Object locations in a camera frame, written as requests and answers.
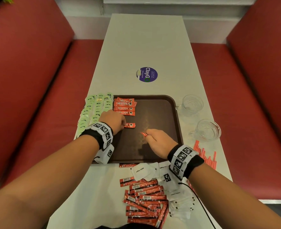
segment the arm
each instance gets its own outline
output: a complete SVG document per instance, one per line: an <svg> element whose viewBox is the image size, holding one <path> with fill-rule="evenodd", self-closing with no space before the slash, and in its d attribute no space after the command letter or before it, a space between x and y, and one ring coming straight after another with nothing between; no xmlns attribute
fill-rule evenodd
<svg viewBox="0 0 281 229"><path fill-rule="evenodd" d="M147 134L152 150L167 159L177 143L161 130L148 129ZM222 228L281 228L280 216L205 163L196 167L188 180Z"/></svg>
<svg viewBox="0 0 281 229"><path fill-rule="evenodd" d="M112 110L99 120L114 134L125 124ZM0 228L42 228L81 182L98 150L94 137L80 136L1 189Z"/></svg>

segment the black cable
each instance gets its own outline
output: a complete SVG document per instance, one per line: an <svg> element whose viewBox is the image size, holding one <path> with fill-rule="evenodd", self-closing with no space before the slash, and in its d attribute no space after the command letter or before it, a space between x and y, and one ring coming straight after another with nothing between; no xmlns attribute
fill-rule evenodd
<svg viewBox="0 0 281 229"><path fill-rule="evenodd" d="M204 206L203 206L203 204L202 204L202 202L200 201L200 199L199 199L199 197L197 196L197 194L194 192L194 190L192 189L192 188L190 188L190 186L189 185L187 185L187 184L185 184L185 183L182 183L182 182L179 182L178 184L180 184L180 185L185 185L185 186L187 186L194 194L195 194L195 196L197 197L197 199L199 200L199 202L200 202L200 204L201 204L201 206L202 206L202 208L203 208L203 210L205 211L205 213L206 213L206 215L207 215L207 217L208 217L208 219L210 220L210 222L211 222L211 224L212 224L212 226L216 229L216 227L215 227L215 225L213 224L213 222L211 221L211 218L208 216L208 214L207 214L207 212L206 212L206 210L205 210L205 208L204 208Z"/></svg>

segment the hand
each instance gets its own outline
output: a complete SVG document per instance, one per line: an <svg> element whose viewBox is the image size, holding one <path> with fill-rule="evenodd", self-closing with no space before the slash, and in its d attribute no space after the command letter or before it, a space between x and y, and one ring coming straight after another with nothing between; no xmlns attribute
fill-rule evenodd
<svg viewBox="0 0 281 229"><path fill-rule="evenodd" d="M146 133L146 141L160 158L167 159L169 152L178 144L162 130L148 129Z"/></svg>
<svg viewBox="0 0 281 229"><path fill-rule="evenodd" d="M107 123L112 128L113 135L117 134L120 130L123 130L123 126L126 124L125 117L113 110L102 112L99 121Z"/></svg>

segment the seat cushion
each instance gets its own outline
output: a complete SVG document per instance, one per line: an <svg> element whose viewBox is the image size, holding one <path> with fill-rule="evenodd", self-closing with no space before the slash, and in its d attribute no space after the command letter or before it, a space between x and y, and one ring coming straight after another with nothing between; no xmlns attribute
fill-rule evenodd
<svg viewBox="0 0 281 229"><path fill-rule="evenodd" d="M281 199L281 144L226 45L192 44L233 182Z"/></svg>
<svg viewBox="0 0 281 229"><path fill-rule="evenodd" d="M73 42L5 185L74 139L102 43L102 40Z"/></svg>
<svg viewBox="0 0 281 229"><path fill-rule="evenodd" d="M281 0L257 0L227 41L281 138Z"/></svg>
<svg viewBox="0 0 281 229"><path fill-rule="evenodd" d="M54 0L0 3L0 176L73 36Z"/></svg>

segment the white wall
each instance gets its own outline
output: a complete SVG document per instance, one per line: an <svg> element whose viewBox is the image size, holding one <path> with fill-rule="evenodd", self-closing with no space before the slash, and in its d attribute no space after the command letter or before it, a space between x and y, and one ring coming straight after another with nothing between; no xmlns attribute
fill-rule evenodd
<svg viewBox="0 0 281 229"><path fill-rule="evenodd" d="M75 32L76 39L104 39L112 13L183 15L190 42L225 43L245 13L244 5L104 5L99 0L56 0Z"/></svg>

